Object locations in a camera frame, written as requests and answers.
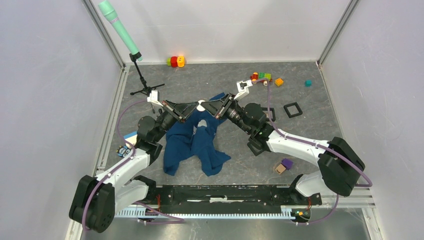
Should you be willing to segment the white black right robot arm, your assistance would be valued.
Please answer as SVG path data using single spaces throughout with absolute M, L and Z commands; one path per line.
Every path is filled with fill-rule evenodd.
M 348 197 L 365 169 L 363 161 L 344 139 L 314 140 L 284 132 L 271 123 L 260 104 L 241 107 L 233 95 L 227 94 L 199 105 L 216 119 L 228 119 L 247 133 L 247 146 L 255 156 L 263 152 L 282 153 L 318 167 L 317 171 L 300 174 L 292 182 L 288 196 L 295 204 L 302 204 L 318 193 Z

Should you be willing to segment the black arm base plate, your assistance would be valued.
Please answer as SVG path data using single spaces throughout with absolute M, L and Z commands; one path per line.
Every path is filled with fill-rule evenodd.
M 158 185 L 141 200 L 165 214 L 277 214 L 282 206 L 322 205 L 320 193 L 305 197 L 288 185 Z

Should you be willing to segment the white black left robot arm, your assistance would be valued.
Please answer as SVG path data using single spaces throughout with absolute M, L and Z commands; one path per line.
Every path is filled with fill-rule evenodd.
M 199 103 L 164 100 L 158 105 L 162 113 L 157 118 L 147 115 L 138 121 L 136 142 L 122 160 L 96 176 L 79 180 L 68 216 L 85 230 L 102 233 L 124 208 L 140 200 L 145 204 L 156 200 L 157 190 L 135 175 L 158 158 L 162 150 L 159 141 L 175 123 L 185 122 Z

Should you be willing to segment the blue Mickey Mouse t-shirt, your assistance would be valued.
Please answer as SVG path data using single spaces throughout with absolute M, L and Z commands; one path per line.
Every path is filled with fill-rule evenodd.
M 216 119 L 206 110 L 194 110 L 184 123 L 176 122 L 166 133 L 163 155 L 164 173 L 174 176 L 180 162 L 199 158 L 206 176 L 218 174 L 231 157 L 215 149 L 214 139 L 224 119 Z

